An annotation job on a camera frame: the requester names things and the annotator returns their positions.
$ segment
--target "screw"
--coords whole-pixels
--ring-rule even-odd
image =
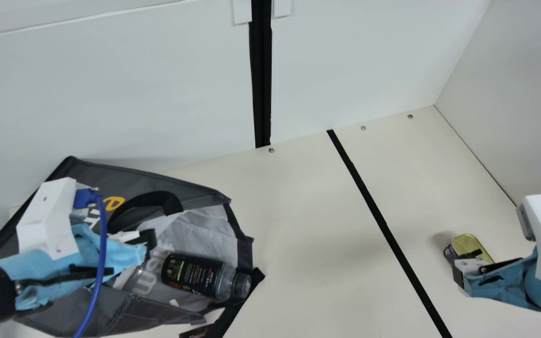
[[[14,290],[17,295],[21,295],[22,291],[24,291],[24,289],[22,288],[22,285],[20,285],[20,283],[18,282],[14,283]]]

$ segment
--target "bag handle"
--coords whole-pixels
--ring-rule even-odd
[[[165,216],[183,212],[183,205],[175,194],[169,191],[152,191],[137,195],[120,205],[108,220],[109,233],[117,233],[125,229],[115,229],[118,218],[134,207],[160,206]]]

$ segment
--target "white tab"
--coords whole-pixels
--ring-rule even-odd
[[[274,17],[292,15],[292,0],[275,0],[273,11]]]
[[[251,0],[232,0],[233,1],[233,21],[236,25],[252,21],[252,2]]]

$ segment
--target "bag strap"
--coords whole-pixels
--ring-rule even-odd
[[[118,218],[134,207],[150,206],[162,207],[165,216],[183,212],[183,205],[181,205],[181,201],[175,194],[172,194],[169,191],[146,192],[145,194],[137,195],[132,199],[129,199],[114,211],[108,220],[108,232],[117,233],[119,231],[126,231],[127,229],[115,229],[117,227],[115,222],[118,221]]]
[[[249,291],[249,295],[247,296],[245,301],[247,301],[247,299],[252,294],[256,286],[258,286],[258,284],[260,284],[260,282],[262,282],[265,278],[265,275],[258,268],[255,268],[254,271],[252,271],[252,273],[250,274],[250,276],[252,277],[252,286]],[[245,301],[239,304],[236,304],[234,306],[227,306],[225,310],[223,311],[223,314],[221,314],[221,316],[216,320],[216,322],[210,325],[206,325],[205,327],[198,328],[197,330],[200,332],[200,334],[202,334],[203,332],[206,332],[204,336],[200,336],[200,337],[222,338],[227,332],[227,330],[229,329],[229,327],[231,326],[232,322],[235,320],[235,317],[237,317],[237,314],[239,313],[239,310],[241,310],[241,307],[243,306]],[[180,338],[188,337],[190,336],[189,333],[193,331],[194,330],[189,331],[189,332],[183,332],[182,334],[180,334],[179,337]]]

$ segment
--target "white panel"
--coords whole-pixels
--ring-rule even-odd
[[[273,148],[163,172],[227,194],[255,238],[267,277],[226,336],[440,336],[326,133]]]
[[[490,0],[295,0],[272,21],[272,141],[433,105]]]
[[[453,337],[541,337],[541,313],[466,298],[452,278],[443,250],[454,236],[472,233],[496,261],[527,257],[534,244],[513,203],[434,107],[336,133]]]
[[[515,203],[541,194],[541,1],[494,0],[436,105]]]
[[[185,0],[0,0],[0,32]]]
[[[251,92],[230,1],[0,36],[0,228],[69,155],[158,169],[254,147]]]

